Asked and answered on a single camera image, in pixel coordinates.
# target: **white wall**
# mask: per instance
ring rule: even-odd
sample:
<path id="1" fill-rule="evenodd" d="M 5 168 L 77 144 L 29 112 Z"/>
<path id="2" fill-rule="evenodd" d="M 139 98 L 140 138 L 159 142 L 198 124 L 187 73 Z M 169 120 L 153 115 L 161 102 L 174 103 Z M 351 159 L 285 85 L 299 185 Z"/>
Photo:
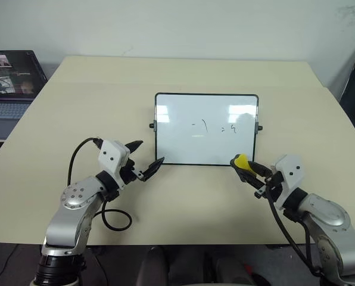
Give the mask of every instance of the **white wall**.
<path id="1" fill-rule="evenodd" d="M 355 0 L 0 0 L 0 49 L 65 55 L 306 60 L 338 98 Z"/>

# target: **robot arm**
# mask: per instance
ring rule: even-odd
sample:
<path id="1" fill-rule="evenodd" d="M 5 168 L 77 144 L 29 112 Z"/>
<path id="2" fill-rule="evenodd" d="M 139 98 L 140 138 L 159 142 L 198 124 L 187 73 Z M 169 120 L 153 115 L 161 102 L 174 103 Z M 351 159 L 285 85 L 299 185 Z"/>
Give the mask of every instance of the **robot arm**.
<path id="1" fill-rule="evenodd" d="M 299 156 L 283 156 L 272 171 L 247 161 L 244 155 L 237 155 L 231 166 L 243 182 L 257 189 L 257 198 L 272 200 L 287 218 L 308 229 L 319 250 L 320 274 L 327 285 L 355 285 L 355 230 L 350 217 L 338 204 L 299 188 L 304 178 Z M 265 177 L 264 182 L 257 175 Z"/>
<path id="2" fill-rule="evenodd" d="M 97 139 L 98 161 L 102 171 L 67 186 L 60 207 L 46 230 L 35 280 L 31 285 L 79 285 L 85 267 L 82 254 L 88 242 L 92 219 L 102 203 L 119 196 L 125 186 L 139 179 L 147 181 L 161 166 L 164 158 L 142 172 L 129 159 L 142 141 L 123 145 L 118 141 Z"/>

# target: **floor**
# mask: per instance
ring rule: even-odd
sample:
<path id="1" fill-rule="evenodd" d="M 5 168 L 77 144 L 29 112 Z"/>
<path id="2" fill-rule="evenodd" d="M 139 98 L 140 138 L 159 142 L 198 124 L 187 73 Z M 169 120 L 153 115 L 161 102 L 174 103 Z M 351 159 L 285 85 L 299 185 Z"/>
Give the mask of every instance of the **floor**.
<path id="1" fill-rule="evenodd" d="M 14 244 L 0 243 L 0 271 Z M 97 258 L 104 267 L 110 285 L 133 286 L 141 262 L 150 246 L 105 246 L 89 247 L 85 251 L 87 269 L 82 273 L 84 285 L 103 286 L 105 276 Z M 167 252 L 171 286 L 200 283 L 203 281 L 204 253 L 210 256 L 232 256 L 241 263 L 250 265 L 255 273 L 264 276 L 272 286 L 319 285 L 294 251 L 287 246 L 265 245 L 168 245 Z M 315 264 L 319 256 L 312 245 Z M 20 244 L 13 252 L 0 278 L 0 286 L 27 286 L 33 279 L 40 258 L 39 245 Z"/>

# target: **whiteboard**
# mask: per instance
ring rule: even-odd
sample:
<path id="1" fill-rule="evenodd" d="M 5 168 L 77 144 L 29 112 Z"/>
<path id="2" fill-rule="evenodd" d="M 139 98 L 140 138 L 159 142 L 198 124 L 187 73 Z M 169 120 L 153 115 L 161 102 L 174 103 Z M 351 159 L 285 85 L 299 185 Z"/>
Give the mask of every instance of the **whiteboard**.
<path id="1" fill-rule="evenodd" d="M 164 164 L 229 165 L 240 153 L 254 160 L 258 103 L 256 95 L 158 93 L 156 157 Z"/>

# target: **yellow eraser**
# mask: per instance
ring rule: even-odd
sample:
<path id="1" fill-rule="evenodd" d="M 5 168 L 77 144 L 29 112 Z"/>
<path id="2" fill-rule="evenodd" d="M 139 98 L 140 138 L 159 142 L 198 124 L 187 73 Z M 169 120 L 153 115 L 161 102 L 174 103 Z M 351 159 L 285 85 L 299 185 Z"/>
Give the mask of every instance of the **yellow eraser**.
<path id="1" fill-rule="evenodd" d="M 249 166 L 248 157 L 245 154 L 240 154 L 235 160 L 235 165 L 240 169 L 247 170 L 256 175 L 256 172 Z"/>

